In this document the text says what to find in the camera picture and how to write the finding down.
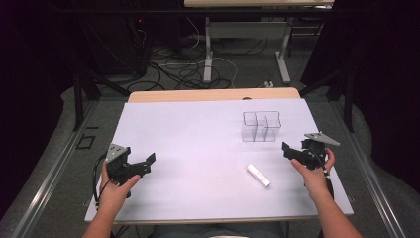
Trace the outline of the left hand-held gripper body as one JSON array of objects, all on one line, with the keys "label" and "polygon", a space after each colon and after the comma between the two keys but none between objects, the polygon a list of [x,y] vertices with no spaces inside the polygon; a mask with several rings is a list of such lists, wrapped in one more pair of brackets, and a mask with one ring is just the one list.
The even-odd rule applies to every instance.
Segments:
[{"label": "left hand-held gripper body", "polygon": [[108,178],[122,185],[134,175],[142,177],[145,172],[145,165],[142,163],[129,164],[128,156],[131,154],[130,147],[123,147],[116,144],[109,146],[106,154],[106,165]]}]

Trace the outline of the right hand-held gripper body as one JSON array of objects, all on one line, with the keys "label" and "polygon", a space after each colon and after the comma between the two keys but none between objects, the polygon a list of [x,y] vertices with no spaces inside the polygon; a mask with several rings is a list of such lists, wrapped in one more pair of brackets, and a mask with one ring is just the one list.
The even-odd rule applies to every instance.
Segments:
[{"label": "right hand-held gripper body", "polygon": [[306,133],[305,137],[306,139],[301,142],[301,145],[303,153],[309,157],[309,159],[304,162],[304,165],[309,170],[324,166],[326,145],[340,146],[338,141],[322,132]]}]

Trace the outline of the clear plastic compartment organizer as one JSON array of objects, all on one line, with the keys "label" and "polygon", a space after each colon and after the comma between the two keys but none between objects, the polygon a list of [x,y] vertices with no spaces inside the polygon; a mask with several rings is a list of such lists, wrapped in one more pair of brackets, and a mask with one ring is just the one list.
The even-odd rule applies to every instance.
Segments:
[{"label": "clear plastic compartment organizer", "polygon": [[274,142],[281,128],[278,111],[248,111],[243,113],[244,142]]}]

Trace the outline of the white stick tube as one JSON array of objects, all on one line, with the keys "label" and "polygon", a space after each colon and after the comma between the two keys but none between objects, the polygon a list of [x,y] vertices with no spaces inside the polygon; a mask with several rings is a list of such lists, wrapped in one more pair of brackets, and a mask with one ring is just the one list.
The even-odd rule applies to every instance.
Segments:
[{"label": "white stick tube", "polygon": [[268,178],[262,172],[260,172],[253,164],[247,165],[247,172],[263,187],[268,188],[270,186],[270,181],[268,180]]}]

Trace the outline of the person's right hand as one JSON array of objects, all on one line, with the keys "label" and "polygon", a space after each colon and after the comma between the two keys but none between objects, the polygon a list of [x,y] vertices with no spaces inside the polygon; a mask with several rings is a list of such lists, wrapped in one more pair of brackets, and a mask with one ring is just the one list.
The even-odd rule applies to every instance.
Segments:
[{"label": "person's right hand", "polygon": [[332,166],[335,164],[335,155],[329,148],[326,149],[326,154],[327,160],[324,167],[315,170],[308,170],[296,159],[291,160],[291,164],[303,176],[304,185],[313,201],[326,201],[327,199],[332,198],[325,179],[325,174],[328,175]]}]

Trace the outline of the person's left hand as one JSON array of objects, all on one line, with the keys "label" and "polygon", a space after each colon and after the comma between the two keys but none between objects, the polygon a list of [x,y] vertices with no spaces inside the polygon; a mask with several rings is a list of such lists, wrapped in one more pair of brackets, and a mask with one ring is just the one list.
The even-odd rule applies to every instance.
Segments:
[{"label": "person's left hand", "polygon": [[98,213],[115,217],[122,208],[128,192],[140,178],[139,175],[134,175],[122,185],[113,184],[108,176],[107,164],[103,163]]}]

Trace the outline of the white table mat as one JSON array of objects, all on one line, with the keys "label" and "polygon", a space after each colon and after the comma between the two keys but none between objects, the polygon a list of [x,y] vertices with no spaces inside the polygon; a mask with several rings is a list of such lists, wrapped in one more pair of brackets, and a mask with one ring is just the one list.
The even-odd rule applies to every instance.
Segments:
[{"label": "white table mat", "polygon": [[[274,142],[244,142],[243,113],[278,111]],[[302,176],[281,145],[300,148],[317,126],[302,99],[128,103],[113,141],[131,148],[129,162],[156,154],[132,188],[119,224],[291,220],[316,216]],[[270,181],[248,172],[253,164]]]}]

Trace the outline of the black metal stand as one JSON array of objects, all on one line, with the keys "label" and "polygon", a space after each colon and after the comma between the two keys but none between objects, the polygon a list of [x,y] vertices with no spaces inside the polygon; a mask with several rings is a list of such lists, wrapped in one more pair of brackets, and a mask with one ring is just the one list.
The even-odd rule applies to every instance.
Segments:
[{"label": "black metal stand", "polygon": [[343,120],[348,130],[353,133],[353,99],[356,72],[351,69],[337,69],[314,84],[305,86],[299,90],[299,95],[304,96],[309,92],[318,89],[324,84],[331,83],[326,97],[329,101],[338,101],[344,96]]},{"label": "black metal stand", "polygon": [[129,96],[131,92],[116,83],[110,81],[105,76],[88,69],[80,68],[73,74],[73,89],[74,89],[74,106],[75,106],[75,124],[74,131],[77,131],[84,121],[84,109],[83,109],[83,95],[86,95],[90,100],[99,100],[102,96],[96,83],[102,83],[112,90],[122,94],[123,96]]}]

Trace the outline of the wooden table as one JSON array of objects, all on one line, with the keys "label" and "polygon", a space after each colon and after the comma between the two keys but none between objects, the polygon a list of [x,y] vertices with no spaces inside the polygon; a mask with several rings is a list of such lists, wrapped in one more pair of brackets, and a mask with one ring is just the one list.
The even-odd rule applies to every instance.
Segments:
[{"label": "wooden table", "polygon": [[299,99],[300,94],[293,87],[136,91],[129,96],[128,102],[225,101],[244,98]]}]

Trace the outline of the black computer tower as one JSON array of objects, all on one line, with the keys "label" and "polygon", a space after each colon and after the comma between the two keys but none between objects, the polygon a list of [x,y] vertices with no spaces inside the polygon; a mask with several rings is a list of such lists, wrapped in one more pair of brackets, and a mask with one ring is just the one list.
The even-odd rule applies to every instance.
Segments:
[{"label": "black computer tower", "polygon": [[132,18],[95,15],[85,17],[83,22],[102,74],[134,78],[146,74],[150,38],[145,32],[136,31]]}]

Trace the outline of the white-legged desk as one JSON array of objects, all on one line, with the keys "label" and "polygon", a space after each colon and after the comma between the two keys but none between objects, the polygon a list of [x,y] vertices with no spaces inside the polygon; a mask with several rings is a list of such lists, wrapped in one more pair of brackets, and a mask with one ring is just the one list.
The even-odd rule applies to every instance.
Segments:
[{"label": "white-legged desk", "polygon": [[[330,10],[335,0],[184,0],[184,6],[192,10]],[[275,53],[283,83],[291,79],[285,63],[288,43],[291,39],[294,17],[282,21],[227,21],[215,22],[205,18],[206,58],[203,81],[212,80],[213,39],[281,39],[280,50]]]}]

